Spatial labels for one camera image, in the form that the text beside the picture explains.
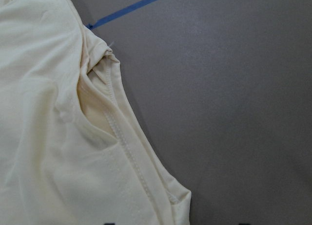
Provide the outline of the cream long-sleeve printed shirt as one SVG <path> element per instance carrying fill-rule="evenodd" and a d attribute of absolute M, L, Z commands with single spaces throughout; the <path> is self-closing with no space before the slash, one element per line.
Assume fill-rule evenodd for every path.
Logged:
<path fill-rule="evenodd" d="M 0 222 L 187 225 L 120 62 L 71 0 L 0 0 Z"/>

